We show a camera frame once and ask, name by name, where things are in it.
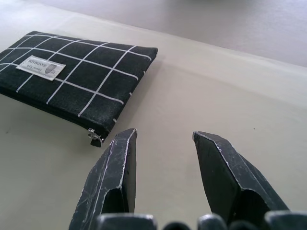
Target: gray floor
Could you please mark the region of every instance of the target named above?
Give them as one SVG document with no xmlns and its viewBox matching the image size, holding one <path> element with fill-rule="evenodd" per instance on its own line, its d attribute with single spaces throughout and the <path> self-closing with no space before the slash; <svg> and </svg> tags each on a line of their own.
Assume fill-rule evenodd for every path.
<svg viewBox="0 0 307 230">
<path fill-rule="evenodd" d="M 37 0 L 307 67 L 304 0 Z"/>
</svg>

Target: fabric label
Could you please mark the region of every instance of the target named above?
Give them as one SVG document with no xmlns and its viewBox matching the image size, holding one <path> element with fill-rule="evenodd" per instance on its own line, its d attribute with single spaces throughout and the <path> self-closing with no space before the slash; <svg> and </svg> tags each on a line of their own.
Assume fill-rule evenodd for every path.
<svg viewBox="0 0 307 230">
<path fill-rule="evenodd" d="M 32 55 L 20 63 L 16 69 L 32 73 L 49 81 L 53 81 L 65 66 L 66 65 L 45 60 Z"/>
</svg>

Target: black grid pouch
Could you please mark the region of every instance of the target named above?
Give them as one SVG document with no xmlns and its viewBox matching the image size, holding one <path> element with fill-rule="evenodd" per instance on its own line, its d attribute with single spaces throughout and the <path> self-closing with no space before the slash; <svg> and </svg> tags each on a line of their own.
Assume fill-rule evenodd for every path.
<svg viewBox="0 0 307 230">
<path fill-rule="evenodd" d="M 33 31 L 0 53 L 0 93 L 105 138 L 157 52 Z M 31 55 L 66 67 L 53 81 L 16 69 Z"/>
</svg>

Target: white grid line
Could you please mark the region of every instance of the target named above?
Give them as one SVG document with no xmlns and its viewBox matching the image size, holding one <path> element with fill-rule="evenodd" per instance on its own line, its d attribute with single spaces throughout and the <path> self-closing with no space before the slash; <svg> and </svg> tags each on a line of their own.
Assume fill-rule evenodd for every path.
<svg viewBox="0 0 307 230">
<path fill-rule="evenodd" d="M 71 74 L 77 69 L 77 67 L 91 54 L 93 53 L 96 49 L 98 49 L 99 47 L 102 47 L 106 44 L 108 44 L 109 42 L 105 42 L 103 44 L 101 44 L 100 46 L 97 46 L 96 48 L 92 49 L 81 61 L 79 61 L 79 63 L 72 69 L 72 71 L 67 75 L 67 77 L 65 78 L 64 82 L 61 83 L 61 85 L 54 91 L 54 93 L 49 97 L 48 101 L 46 102 L 46 104 L 49 104 L 50 100 L 54 97 L 54 95 L 56 95 L 56 93 L 60 90 L 60 88 L 62 87 L 62 85 L 67 81 L 67 79 L 71 76 Z"/>
<path fill-rule="evenodd" d="M 32 49 L 30 47 L 19 47 L 19 48 L 16 48 L 16 49 Z M 40 49 L 40 48 L 33 48 L 34 50 L 41 50 L 41 51 L 46 51 L 46 52 L 49 52 L 49 53 L 57 53 L 55 51 L 51 51 L 51 50 L 47 50 L 47 49 Z M 77 58 L 77 57 L 73 57 L 73 56 L 70 56 L 70 55 L 67 55 L 67 54 L 63 54 L 63 53 L 57 53 L 58 55 L 62 55 L 64 57 L 68 57 L 68 58 L 72 58 L 72 59 L 75 59 L 75 60 L 79 60 L 81 61 L 82 59 L 81 58 Z M 99 64 L 99 63 L 96 63 L 96 62 L 92 62 L 92 61 L 89 61 L 89 60 L 83 60 L 84 62 L 87 62 L 87 63 L 90 63 L 90 64 L 93 64 L 93 65 L 96 65 L 96 66 L 101 66 L 101 67 L 104 67 L 106 69 L 112 69 L 112 67 L 109 67 L 109 66 L 105 66 L 105 65 L 102 65 L 102 64 Z M 121 71 L 119 69 L 114 69 L 114 71 L 116 72 L 119 72 L 119 73 L 122 73 L 122 74 L 125 74 L 127 76 L 131 76 L 133 78 L 135 78 L 136 80 L 139 80 L 139 78 L 133 74 L 130 74 L 130 73 L 126 73 L 124 71 Z"/>
<path fill-rule="evenodd" d="M 87 89 L 87 88 L 85 88 L 85 87 L 82 87 L 82 86 L 80 86 L 80 85 L 76 85 L 76 84 L 71 83 L 71 82 L 69 82 L 69 81 L 65 81 L 65 82 L 64 82 L 64 80 L 61 80 L 61 79 L 58 79 L 58 78 L 55 78 L 55 80 L 60 81 L 60 82 L 63 82 L 63 83 L 68 84 L 68 85 L 71 85 L 71 86 L 74 86 L 74 87 L 79 88 L 79 89 L 84 90 L 84 91 L 88 91 L 88 92 L 91 92 L 91 93 L 95 93 L 94 90 Z M 124 104 L 124 102 L 123 102 L 122 100 L 119 100 L 119 99 L 116 99 L 116 98 L 113 98 L 113 97 L 109 97 L 109 96 L 107 96 L 107 95 L 105 95 L 105 94 L 103 94 L 103 93 L 99 93 L 99 92 L 98 92 L 97 95 L 102 96 L 102 97 L 105 97 L 105 98 L 110 99 L 110 100 L 112 100 L 112 101 L 116 101 L 116 102 L 119 102 L 119 103 L 121 103 L 121 104 Z"/>
<path fill-rule="evenodd" d="M 37 35 L 37 36 L 51 37 L 50 35 Z M 73 41 L 73 40 L 66 39 L 66 38 L 61 38 L 61 37 L 56 37 L 56 39 L 61 39 L 61 40 L 66 40 L 66 41 Z M 99 46 L 99 45 L 95 45 L 95 44 L 87 43 L 87 42 L 78 42 L 78 43 L 87 44 L 87 45 L 91 45 L 91 46 Z M 117 48 L 108 47 L 108 46 L 104 46 L 103 48 L 126 52 L 126 50 L 124 50 L 124 49 L 117 49 Z M 148 58 L 150 61 L 152 61 L 152 58 L 150 56 L 148 56 L 148 55 L 138 54 L 138 53 L 135 53 L 135 52 L 132 52 L 132 51 L 129 51 L 128 53 L 135 54 L 135 55 L 138 55 L 138 56 L 142 56 L 142 57 Z"/>
<path fill-rule="evenodd" d="M 57 52 L 53 53 L 53 55 L 51 55 L 47 60 L 50 60 L 53 56 L 55 56 L 58 52 L 60 52 L 62 49 L 64 49 L 65 47 L 69 46 L 70 44 L 72 44 L 74 42 L 70 42 L 68 44 L 66 44 L 65 46 L 63 46 L 61 49 L 59 49 Z M 31 74 L 27 80 L 25 80 L 20 86 L 19 88 L 16 90 L 16 92 L 18 92 L 32 77 L 34 74 Z"/>
<path fill-rule="evenodd" d="M 29 53 L 30 51 L 32 51 L 34 48 L 40 46 L 41 44 L 43 44 L 44 42 L 50 40 L 51 38 L 54 38 L 54 37 L 50 37 L 50 38 L 47 38 L 46 40 L 42 41 L 42 42 L 41 42 L 40 44 L 38 44 L 37 46 L 31 48 L 29 51 L 27 51 L 27 52 L 25 52 L 24 54 L 22 54 L 21 56 L 19 56 L 17 59 L 15 59 L 15 61 L 17 61 L 18 59 L 22 58 L 24 55 L 26 55 L 27 53 Z M 5 70 L 8 66 L 9 66 L 9 65 L 7 65 L 7 66 L 4 67 L 3 69 L 1 69 L 0 72 L 3 71 L 3 70 Z"/>
<path fill-rule="evenodd" d="M 33 37 L 34 35 L 32 35 L 32 36 L 29 36 L 27 39 L 25 39 L 23 42 L 21 42 L 18 46 L 16 46 L 15 48 L 18 48 L 21 44 L 23 44 L 24 42 L 26 42 L 27 40 L 29 40 L 31 37 Z M 1 60 L 0 61 L 2 61 L 3 59 L 5 59 L 11 52 L 9 52 L 7 55 L 5 55 L 3 58 L 1 58 Z"/>
<path fill-rule="evenodd" d="M 13 65 L 13 66 L 18 66 L 18 65 L 15 64 L 15 63 L 0 63 L 0 65 Z"/>
<path fill-rule="evenodd" d="M 103 84 L 106 82 L 106 80 L 108 79 L 108 77 L 110 76 L 110 74 L 112 73 L 112 71 L 115 69 L 115 67 L 120 63 L 120 61 L 124 58 L 124 56 L 130 51 L 132 50 L 134 47 L 131 47 L 130 49 L 128 49 L 121 57 L 120 59 L 115 63 L 115 65 L 113 66 L 113 68 L 109 71 L 109 73 L 106 75 L 105 79 L 102 81 L 102 83 L 100 84 L 100 86 L 98 87 L 98 89 L 96 90 L 96 92 L 94 93 L 94 95 L 92 96 L 92 98 L 89 100 L 89 102 L 86 104 L 86 106 L 81 110 L 81 112 L 78 114 L 78 117 L 80 117 L 82 115 L 82 113 L 87 109 L 87 107 L 91 104 L 92 100 L 95 98 L 96 94 L 98 93 L 98 91 L 101 89 L 101 87 L 103 86 Z"/>
</svg>

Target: white table surface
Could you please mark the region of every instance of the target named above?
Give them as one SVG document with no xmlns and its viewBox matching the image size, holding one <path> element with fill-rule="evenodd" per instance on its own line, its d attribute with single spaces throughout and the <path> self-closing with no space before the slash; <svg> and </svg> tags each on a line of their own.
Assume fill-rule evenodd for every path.
<svg viewBox="0 0 307 230">
<path fill-rule="evenodd" d="M 307 207 L 307 69 L 31 1 L 0 0 L 0 50 L 32 30 L 158 47 L 102 149 L 75 124 L 0 95 L 0 229 L 66 229 L 114 135 L 137 128 L 138 213 L 210 213 L 192 132 L 218 134 L 292 210 Z"/>
</svg>

